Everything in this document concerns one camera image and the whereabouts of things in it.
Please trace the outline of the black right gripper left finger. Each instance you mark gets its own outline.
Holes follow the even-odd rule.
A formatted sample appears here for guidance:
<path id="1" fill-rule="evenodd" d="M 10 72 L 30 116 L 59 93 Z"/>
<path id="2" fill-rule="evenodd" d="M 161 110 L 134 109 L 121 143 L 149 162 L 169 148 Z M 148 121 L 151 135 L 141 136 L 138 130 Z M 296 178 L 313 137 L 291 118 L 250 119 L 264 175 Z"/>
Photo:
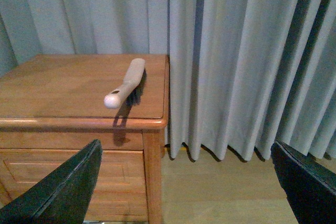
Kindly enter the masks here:
<path id="1" fill-rule="evenodd" d="M 1 223 L 83 223 L 96 187 L 102 146 L 93 140 L 1 209 Z"/>

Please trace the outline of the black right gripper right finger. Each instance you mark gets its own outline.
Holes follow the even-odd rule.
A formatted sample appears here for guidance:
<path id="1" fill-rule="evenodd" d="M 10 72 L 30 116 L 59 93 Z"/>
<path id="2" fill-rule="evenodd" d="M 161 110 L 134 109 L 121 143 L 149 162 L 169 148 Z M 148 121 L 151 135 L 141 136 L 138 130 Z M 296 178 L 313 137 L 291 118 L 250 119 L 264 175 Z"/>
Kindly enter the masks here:
<path id="1" fill-rule="evenodd" d="M 280 141 L 271 158 L 297 222 L 335 223 L 335 173 Z"/>

